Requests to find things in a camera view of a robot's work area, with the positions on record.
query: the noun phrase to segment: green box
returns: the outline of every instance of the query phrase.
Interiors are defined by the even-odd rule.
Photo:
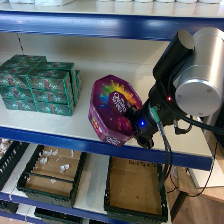
[[[44,91],[32,89],[33,98],[36,101],[45,102],[45,103],[61,103],[68,104],[73,100],[73,94],[71,88],[68,89],[67,94],[62,92],[53,92],[53,91]]]
[[[70,75],[70,82],[76,81],[76,72],[74,63],[65,62],[40,62],[37,66],[38,69],[48,69],[48,70],[60,70],[67,71]]]
[[[37,111],[33,100],[15,100],[3,98],[3,102],[8,110]]]
[[[46,62],[46,56],[16,54],[10,58],[12,61]]]
[[[75,110],[73,100],[69,104],[43,103],[36,101],[36,105],[39,112],[63,116],[72,116]]]
[[[0,95],[2,98],[33,100],[30,89],[20,87],[0,86]]]
[[[27,74],[31,68],[0,67],[0,85],[29,88]]]
[[[14,61],[8,60],[2,64],[3,67],[10,67],[10,68],[35,68],[39,62],[33,61]]]
[[[69,73],[66,71],[33,69],[28,74],[30,87],[47,91],[64,91],[71,88]]]

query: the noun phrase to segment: tin lid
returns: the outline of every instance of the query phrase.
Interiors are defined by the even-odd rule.
[[[142,102],[131,85],[113,75],[108,75],[94,83],[90,107],[94,107],[104,123],[107,132],[132,136],[131,124],[124,117],[130,106],[141,108]]]

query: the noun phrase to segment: blue shelf edge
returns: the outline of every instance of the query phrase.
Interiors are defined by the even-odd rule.
[[[70,209],[70,208],[66,208],[66,207],[62,207],[62,206],[46,204],[43,202],[33,201],[33,200],[30,200],[29,198],[20,197],[20,196],[16,196],[16,195],[12,195],[12,201],[14,203],[32,205],[32,206],[35,206],[38,208],[43,208],[43,209],[47,209],[47,210],[51,210],[51,211],[55,211],[55,212],[61,212],[61,213],[69,214],[69,215],[82,217],[82,218],[98,220],[101,222],[106,222],[106,223],[111,223],[111,224],[129,224],[127,222],[122,222],[122,221],[115,220],[115,219],[109,219],[107,217],[107,215],[105,215],[105,214],[85,211],[85,210],[76,209],[76,208]]]
[[[25,216],[18,215],[18,214],[11,214],[11,213],[0,211],[0,216],[6,217],[6,218],[9,218],[9,219],[17,219],[17,220],[21,220],[21,221],[26,221]]]
[[[204,27],[224,31],[224,18],[0,11],[0,32],[169,41]]]
[[[75,149],[82,152],[109,155],[159,164],[164,164],[165,162],[165,151],[155,149],[146,150],[143,148],[130,146],[116,147],[100,141],[90,141],[5,127],[0,127],[0,137],[22,142],[49,145],[66,149]],[[174,166],[182,166],[207,171],[211,168],[212,156],[203,157],[176,152],[173,152],[172,155]]]

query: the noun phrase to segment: purple tin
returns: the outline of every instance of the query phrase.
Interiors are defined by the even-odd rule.
[[[113,75],[95,81],[88,118],[101,141],[122,146],[132,138],[124,113],[134,105],[141,108],[142,101],[128,82]]]

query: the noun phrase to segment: black cable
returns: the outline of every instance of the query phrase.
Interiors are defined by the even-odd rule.
[[[207,124],[204,124],[204,123],[201,123],[201,122],[198,122],[198,121],[195,121],[193,119],[190,119],[188,117],[185,117],[184,115],[178,113],[176,110],[174,110],[167,102],[166,100],[164,99],[164,97],[161,95],[161,92],[159,91],[159,84],[158,82],[156,82],[156,88],[158,90],[158,95],[160,97],[160,99],[163,101],[163,103],[166,105],[166,107],[172,111],[175,115],[177,115],[178,117],[180,117],[182,120],[186,121],[187,123],[190,123],[192,125],[195,125],[199,128],[202,128],[202,129],[206,129],[208,131],[212,131],[216,134],[220,134],[220,135],[224,135],[224,129],[223,128],[217,128],[217,127],[213,127],[211,125],[207,125]]]
[[[173,155],[172,155],[170,144],[165,135],[162,135],[162,138],[163,138],[163,142],[165,146],[166,160],[165,160],[165,167],[163,169],[159,184],[157,186],[158,190],[161,189],[162,185],[165,183],[166,179],[168,178],[172,170],[172,164],[173,164]]]
[[[216,141],[215,151],[214,151],[214,155],[213,155],[213,162],[212,162],[211,169],[210,169],[210,173],[209,173],[208,179],[207,179],[207,181],[206,181],[206,183],[205,183],[205,186],[204,186],[203,189],[202,189],[198,194],[196,194],[196,195],[190,195],[190,194],[188,194],[188,193],[186,193],[186,192],[183,192],[183,193],[185,193],[188,197],[192,197],[192,198],[194,198],[194,197],[198,197],[199,195],[201,195],[201,194],[204,192],[205,188],[207,187],[207,184],[208,184],[208,181],[209,181],[209,179],[210,179],[210,177],[211,177],[212,170],[213,170],[214,163],[215,163],[215,157],[216,157],[217,145],[218,145],[218,141]],[[178,187],[174,184],[171,175],[170,175],[170,180],[171,180],[171,182],[173,183],[174,187],[180,192],[180,190],[178,189]]]
[[[173,190],[171,190],[171,191],[167,191],[166,193],[167,193],[167,194],[172,193],[172,192],[174,192],[176,189],[177,189],[177,188],[176,188],[176,187],[174,187],[174,189],[173,189]]]

